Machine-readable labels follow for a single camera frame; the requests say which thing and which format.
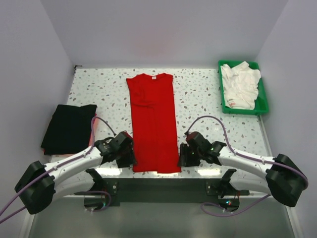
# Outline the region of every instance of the white cloth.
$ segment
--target white cloth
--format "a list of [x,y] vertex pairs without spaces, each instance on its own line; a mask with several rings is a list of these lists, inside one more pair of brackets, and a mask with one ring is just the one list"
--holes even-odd
[[253,110],[259,94],[260,71],[249,68],[249,64],[243,62],[233,68],[224,64],[221,73],[225,105],[234,109]]

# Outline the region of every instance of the green basket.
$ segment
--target green basket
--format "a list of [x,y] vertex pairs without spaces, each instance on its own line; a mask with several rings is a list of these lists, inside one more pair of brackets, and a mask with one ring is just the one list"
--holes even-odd
[[[268,113],[268,103],[267,98],[265,95],[264,85],[262,78],[259,80],[258,90],[259,95],[258,98],[255,100],[255,108],[253,110],[246,110],[246,109],[232,109],[225,106],[224,103],[224,93],[223,93],[223,84],[222,84],[222,73],[221,73],[221,66],[224,64],[229,65],[230,68],[241,64],[243,61],[233,61],[233,60],[219,60],[218,61],[218,70],[219,70],[219,80],[220,80],[220,91],[221,91],[221,105],[222,105],[222,112],[223,113],[231,113],[231,114],[245,114],[245,115],[261,115]],[[247,62],[251,69],[260,69],[258,63],[256,62]]]

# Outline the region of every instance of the wall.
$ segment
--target wall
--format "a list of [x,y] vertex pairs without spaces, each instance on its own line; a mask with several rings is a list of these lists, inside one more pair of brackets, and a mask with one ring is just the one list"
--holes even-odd
[[287,0],[41,0],[75,64],[210,67],[254,60]]
[[257,57],[270,102],[264,124],[273,153],[289,155],[310,181],[296,206],[307,238],[317,232],[316,9],[315,0],[290,0]]
[[[66,99],[72,71],[40,1],[1,1],[1,208],[15,194],[14,187],[27,166],[42,159],[40,143],[56,105]],[[4,215],[20,207],[17,201]],[[0,237],[18,237],[25,214],[0,225]]]

